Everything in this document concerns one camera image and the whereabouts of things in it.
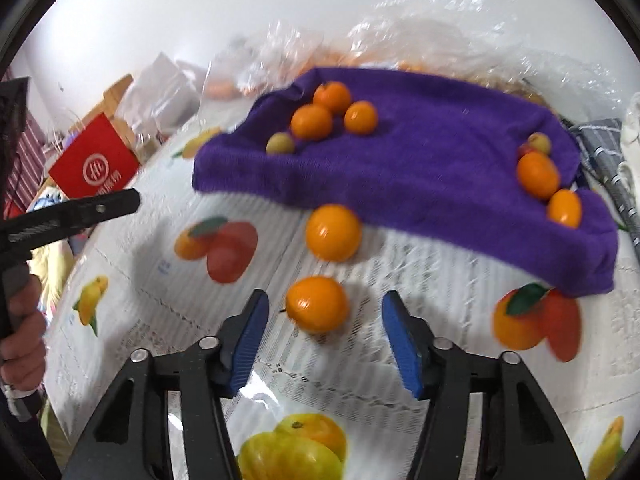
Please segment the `person's left hand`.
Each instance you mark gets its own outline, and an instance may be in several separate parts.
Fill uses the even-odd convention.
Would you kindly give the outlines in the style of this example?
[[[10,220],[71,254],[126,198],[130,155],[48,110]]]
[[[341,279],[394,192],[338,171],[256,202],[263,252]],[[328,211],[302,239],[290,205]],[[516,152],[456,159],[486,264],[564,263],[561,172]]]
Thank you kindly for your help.
[[[21,324],[1,341],[1,378],[18,391],[35,390],[46,371],[43,334],[47,324],[38,310],[40,294],[39,278],[30,274],[26,285],[8,300],[9,312],[19,318]]]

